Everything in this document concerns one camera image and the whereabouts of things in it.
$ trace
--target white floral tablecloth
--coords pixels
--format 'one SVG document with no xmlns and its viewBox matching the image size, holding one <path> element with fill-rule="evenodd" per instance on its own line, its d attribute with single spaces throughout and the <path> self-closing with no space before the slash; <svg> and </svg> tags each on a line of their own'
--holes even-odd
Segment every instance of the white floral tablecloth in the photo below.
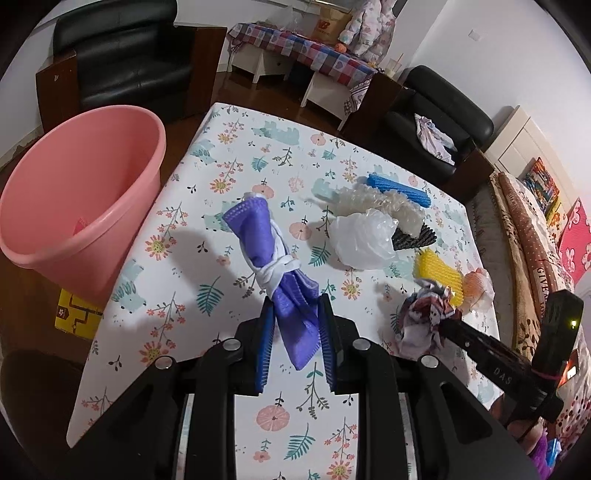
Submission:
<svg viewBox="0 0 591 480">
<path fill-rule="evenodd" d="M 417 288 L 416 252 L 400 251 L 384 270 L 346 268 L 331 248 L 327 227 L 334 216 L 322 199 L 371 172 L 425 190 L 433 201 L 426 221 L 438 237 L 432 248 L 463 273 L 482 266 L 464 207 L 439 189 L 338 138 L 215 104 L 129 252 L 92 343 L 68 443 L 74 445 L 156 357 L 199 356 L 232 336 L 240 321 L 259 315 L 263 295 L 222 220 L 245 192 L 267 197 L 291 252 L 330 294 L 335 313 L 393 352 L 391 325 Z M 492 309 L 465 320 L 498 337 Z M 296 371 L 276 336 L 264 393 L 236 399 L 238 478 L 354 478 L 358 399 L 329 392 L 320 352 Z M 439 356 L 485 405 L 498 396 L 452 343 Z"/>
</svg>

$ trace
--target metal bolt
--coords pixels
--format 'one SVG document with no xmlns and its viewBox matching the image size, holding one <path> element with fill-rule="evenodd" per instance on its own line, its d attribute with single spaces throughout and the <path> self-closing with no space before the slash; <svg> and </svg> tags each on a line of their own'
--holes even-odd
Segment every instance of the metal bolt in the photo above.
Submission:
<svg viewBox="0 0 591 480">
<path fill-rule="evenodd" d="M 154 362 L 154 365 L 156 365 L 158 370 L 166 370 L 173 366 L 173 359 L 168 355 L 159 356 Z"/>
<path fill-rule="evenodd" d="M 240 343 L 240 340 L 236 338 L 229 338 L 223 343 L 224 350 L 227 350 L 228 352 L 238 350 L 241 346 L 242 344 Z"/>
<path fill-rule="evenodd" d="M 421 357 L 421 363 L 427 368 L 437 368 L 439 360 L 432 355 L 425 355 L 424 357 Z"/>
<path fill-rule="evenodd" d="M 353 340 L 353 348 L 355 350 L 369 350 L 371 347 L 371 343 L 366 338 L 357 338 L 357 340 Z"/>
</svg>

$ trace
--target pink bucket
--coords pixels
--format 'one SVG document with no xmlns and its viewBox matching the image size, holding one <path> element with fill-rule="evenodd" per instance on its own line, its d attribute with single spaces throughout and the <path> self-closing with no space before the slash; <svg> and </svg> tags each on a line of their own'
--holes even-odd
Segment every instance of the pink bucket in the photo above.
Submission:
<svg viewBox="0 0 591 480">
<path fill-rule="evenodd" d="M 27 152 L 0 198 L 0 248 L 104 306 L 160 189 L 166 135 L 136 106 L 82 113 Z"/>
</svg>

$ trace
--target light switch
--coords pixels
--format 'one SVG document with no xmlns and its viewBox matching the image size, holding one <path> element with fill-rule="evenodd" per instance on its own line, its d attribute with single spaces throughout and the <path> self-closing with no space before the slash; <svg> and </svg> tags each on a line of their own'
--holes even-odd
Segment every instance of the light switch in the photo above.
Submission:
<svg viewBox="0 0 591 480">
<path fill-rule="evenodd" d="M 476 30 L 471 30 L 468 34 L 468 37 L 470 37 L 474 41 L 479 41 L 482 38 Z"/>
</svg>

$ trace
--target pink pillow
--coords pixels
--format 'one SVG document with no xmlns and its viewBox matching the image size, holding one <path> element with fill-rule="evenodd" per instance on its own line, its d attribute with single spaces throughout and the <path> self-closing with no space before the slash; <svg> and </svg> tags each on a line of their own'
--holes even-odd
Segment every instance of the pink pillow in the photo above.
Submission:
<svg viewBox="0 0 591 480">
<path fill-rule="evenodd" d="M 581 199 L 577 199 L 569 214 L 559 251 L 560 260 L 576 285 L 591 268 L 591 218 L 587 219 Z"/>
</svg>

